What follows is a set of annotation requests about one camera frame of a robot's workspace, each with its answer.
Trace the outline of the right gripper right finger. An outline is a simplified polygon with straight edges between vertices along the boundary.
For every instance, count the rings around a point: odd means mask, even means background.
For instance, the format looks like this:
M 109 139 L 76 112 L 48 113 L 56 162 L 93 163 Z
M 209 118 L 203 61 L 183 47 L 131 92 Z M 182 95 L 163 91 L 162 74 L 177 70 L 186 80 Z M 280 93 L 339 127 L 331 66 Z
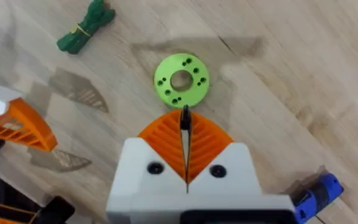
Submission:
M 185 106 L 185 182 L 191 195 L 260 195 L 249 148 Z

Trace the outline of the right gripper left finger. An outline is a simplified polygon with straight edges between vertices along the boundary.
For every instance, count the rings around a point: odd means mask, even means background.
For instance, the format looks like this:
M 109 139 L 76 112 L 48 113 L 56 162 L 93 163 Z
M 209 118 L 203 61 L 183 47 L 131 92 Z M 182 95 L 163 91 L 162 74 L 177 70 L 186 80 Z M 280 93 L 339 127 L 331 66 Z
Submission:
M 188 107 L 125 140 L 106 206 L 110 223 L 187 223 Z

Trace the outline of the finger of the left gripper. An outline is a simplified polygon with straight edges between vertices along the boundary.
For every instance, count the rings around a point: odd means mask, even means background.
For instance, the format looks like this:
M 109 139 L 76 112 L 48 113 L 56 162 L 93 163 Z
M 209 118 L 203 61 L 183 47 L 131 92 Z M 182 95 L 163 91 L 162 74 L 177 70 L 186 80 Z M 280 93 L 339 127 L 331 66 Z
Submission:
M 50 126 L 22 93 L 4 86 L 0 86 L 0 139 L 46 152 L 58 144 Z

